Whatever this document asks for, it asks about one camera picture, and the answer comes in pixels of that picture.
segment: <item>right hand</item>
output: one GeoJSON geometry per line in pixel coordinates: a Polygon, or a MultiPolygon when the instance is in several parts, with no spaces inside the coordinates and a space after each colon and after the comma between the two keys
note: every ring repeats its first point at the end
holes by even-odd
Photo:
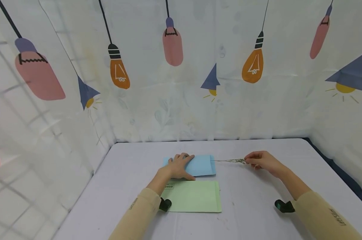
{"type": "Polygon", "coordinates": [[[274,177],[281,178],[289,169],[267,151],[251,152],[244,157],[255,170],[265,169],[274,177]]]}

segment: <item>white curtain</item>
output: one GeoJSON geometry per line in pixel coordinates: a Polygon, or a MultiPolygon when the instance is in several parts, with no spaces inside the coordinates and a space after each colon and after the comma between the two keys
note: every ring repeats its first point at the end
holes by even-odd
{"type": "Polygon", "coordinates": [[[101,3],[0,1],[0,240],[50,239],[115,142],[310,137],[362,186],[362,0],[101,3]]]}

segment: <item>purple bulb cap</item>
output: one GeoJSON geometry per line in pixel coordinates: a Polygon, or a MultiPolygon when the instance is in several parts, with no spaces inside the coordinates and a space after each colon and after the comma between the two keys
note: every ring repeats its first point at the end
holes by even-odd
{"type": "Polygon", "coordinates": [[[166,18],[166,28],[174,28],[174,22],[172,18],[166,18]]]}
{"type": "Polygon", "coordinates": [[[327,8],[326,16],[330,16],[330,13],[331,13],[332,10],[333,10],[333,5],[330,5],[330,6],[327,8]]]}
{"type": "Polygon", "coordinates": [[[27,40],[26,38],[17,38],[15,41],[15,46],[17,47],[17,49],[20,51],[20,53],[23,52],[36,52],[37,53],[37,49],[35,48],[35,46],[33,45],[33,43],[29,40],[27,40]]]}

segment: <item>hand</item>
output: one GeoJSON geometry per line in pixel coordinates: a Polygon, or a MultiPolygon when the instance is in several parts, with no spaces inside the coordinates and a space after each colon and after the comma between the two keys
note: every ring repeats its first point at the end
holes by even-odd
{"type": "Polygon", "coordinates": [[[244,159],[255,170],[265,169],[277,178],[281,178],[289,170],[267,151],[251,152],[244,159]]]}
{"type": "Polygon", "coordinates": [[[162,169],[168,171],[171,178],[185,178],[187,180],[195,180],[195,177],[185,171],[186,164],[194,158],[194,155],[189,156],[187,153],[176,154],[174,159],[169,159],[168,165],[162,169]]]}

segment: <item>white tablecloth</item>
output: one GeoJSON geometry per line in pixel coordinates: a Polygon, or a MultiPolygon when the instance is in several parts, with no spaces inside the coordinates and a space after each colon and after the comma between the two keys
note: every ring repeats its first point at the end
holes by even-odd
{"type": "MultiPolygon", "coordinates": [[[[55,240],[107,240],[138,193],[163,163],[181,152],[211,154],[216,160],[242,158],[266,150],[292,169],[362,234],[362,202],[302,139],[118,143],[63,223],[55,240]]],[[[216,163],[221,213],[158,213],[145,239],[233,240],[311,239],[295,214],[282,214],[274,202],[291,200],[284,185],[264,170],[216,163]]]]}

